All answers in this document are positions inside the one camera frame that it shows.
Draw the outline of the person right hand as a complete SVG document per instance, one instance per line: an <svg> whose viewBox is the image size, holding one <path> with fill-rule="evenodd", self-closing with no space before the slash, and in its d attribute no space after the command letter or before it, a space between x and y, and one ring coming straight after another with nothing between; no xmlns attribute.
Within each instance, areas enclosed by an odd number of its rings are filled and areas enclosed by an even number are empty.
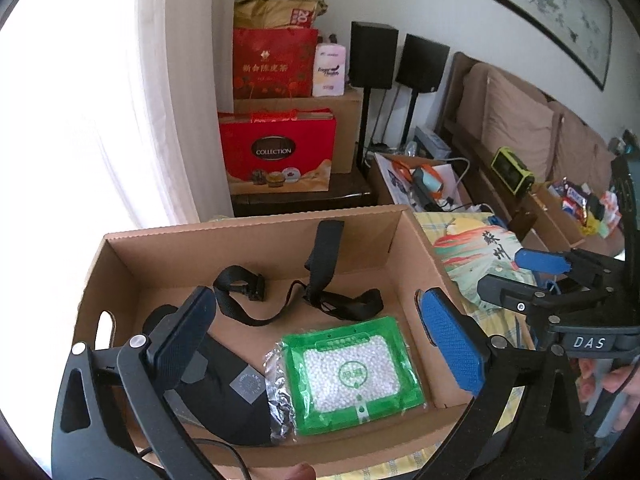
<svg viewBox="0 0 640 480"><path fill-rule="evenodd" d="M594 377L596 363L597 361L593 359L578 361L580 377L577 381L577 390L579 401L582 403L588 402L596 390L596 378ZM615 431L623 431L639 406L639 371L634 370L631 365L612 370L602 378L602 386L610 393L614 393L621 386L624 386L622 393L626 393L628 398L613 426Z"/></svg>

